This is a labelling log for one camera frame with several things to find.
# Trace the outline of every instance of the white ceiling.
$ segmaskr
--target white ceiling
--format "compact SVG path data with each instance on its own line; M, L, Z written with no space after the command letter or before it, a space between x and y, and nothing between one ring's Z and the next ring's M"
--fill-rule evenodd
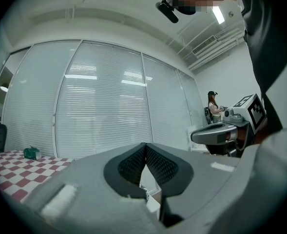
M179 22L171 23L155 7L161 0L18 0L3 19L4 29L14 46L32 26L67 17L101 18L138 28L179 52L188 65L196 61L191 50L211 35L242 20L236 2L220 4L225 22L218 24L210 9L186 16L176 12ZM229 11L234 13L230 18Z

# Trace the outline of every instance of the window blind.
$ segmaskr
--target window blind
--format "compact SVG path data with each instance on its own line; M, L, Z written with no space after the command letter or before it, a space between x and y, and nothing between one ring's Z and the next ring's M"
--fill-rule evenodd
M151 142L145 86L139 53L83 42L65 74L57 103L58 156L81 158Z
M180 71L178 72L187 98L192 125L195 126L196 129L206 126L205 112L195 80Z
M143 59L153 141L187 150L192 123L178 72L148 56Z
M30 49L9 87L3 122L8 128L6 150L37 147L54 156L52 118L59 81L78 41L37 44Z

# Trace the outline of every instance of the fluorescent light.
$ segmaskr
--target fluorescent light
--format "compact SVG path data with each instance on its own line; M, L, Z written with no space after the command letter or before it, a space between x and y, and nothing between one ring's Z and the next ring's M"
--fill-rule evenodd
M223 22L225 21L225 18L223 17L222 12L221 12L219 6L214 6L214 7L212 8L212 11L213 11L213 13L215 14L215 16L216 16L216 18L217 18L219 24L221 24L221 23L223 23Z
M91 80L96 80L96 76L65 75L65 78L76 78L76 79L91 79Z
M5 91L6 93L8 92L8 89L6 87L1 86L0 89Z
M129 80L122 80L122 83L127 83L127 84L132 84L132 85L138 85L138 86L143 86L143 87L146 86L145 83L135 82L135 81L129 81Z

